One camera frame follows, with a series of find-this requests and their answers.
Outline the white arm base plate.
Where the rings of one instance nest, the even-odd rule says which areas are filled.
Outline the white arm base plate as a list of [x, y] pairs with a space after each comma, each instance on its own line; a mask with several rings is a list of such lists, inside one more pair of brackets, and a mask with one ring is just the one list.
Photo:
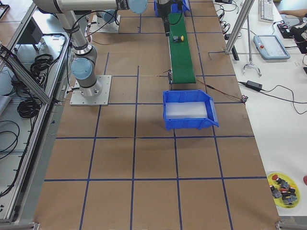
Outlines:
[[93, 33], [94, 31], [97, 31], [100, 33], [118, 33], [119, 22], [120, 15], [117, 15], [117, 20], [107, 13], [103, 13], [101, 17], [94, 15], [89, 32]]
[[75, 82], [70, 100], [72, 106], [107, 106], [109, 101], [111, 75], [97, 75], [96, 84], [91, 88], [83, 88], [79, 86], [78, 81]]

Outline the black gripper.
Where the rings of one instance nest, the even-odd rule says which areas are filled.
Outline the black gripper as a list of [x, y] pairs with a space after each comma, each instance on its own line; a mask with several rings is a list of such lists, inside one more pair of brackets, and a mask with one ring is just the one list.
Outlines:
[[166, 36], [170, 36], [168, 15], [171, 13], [171, 6], [173, 4], [177, 4], [177, 0], [157, 0], [157, 11], [163, 21]]

